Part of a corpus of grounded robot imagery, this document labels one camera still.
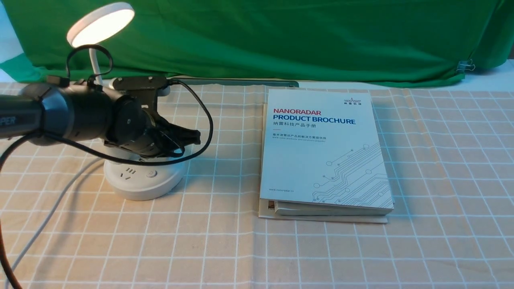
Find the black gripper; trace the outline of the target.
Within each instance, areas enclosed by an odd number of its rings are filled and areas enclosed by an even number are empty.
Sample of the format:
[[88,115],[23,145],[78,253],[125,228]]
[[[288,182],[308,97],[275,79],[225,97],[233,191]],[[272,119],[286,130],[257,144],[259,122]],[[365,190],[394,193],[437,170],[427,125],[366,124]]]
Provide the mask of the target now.
[[145,159],[177,157],[176,150],[201,143],[201,133],[169,123],[154,110],[143,108],[140,101],[123,95],[112,106],[112,123],[104,145]]

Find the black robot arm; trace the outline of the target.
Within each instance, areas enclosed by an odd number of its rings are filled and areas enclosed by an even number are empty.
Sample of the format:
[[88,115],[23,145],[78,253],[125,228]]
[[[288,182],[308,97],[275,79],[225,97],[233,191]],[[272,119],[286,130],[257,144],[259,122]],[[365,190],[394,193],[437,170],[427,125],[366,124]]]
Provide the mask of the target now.
[[200,132],[174,125],[135,93],[86,84],[60,87],[32,83],[18,95],[1,95],[2,138],[41,133],[37,146],[51,146],[50,135],[74,142],[102,139],[105,146],[145,159],[182,157],[199,145]]

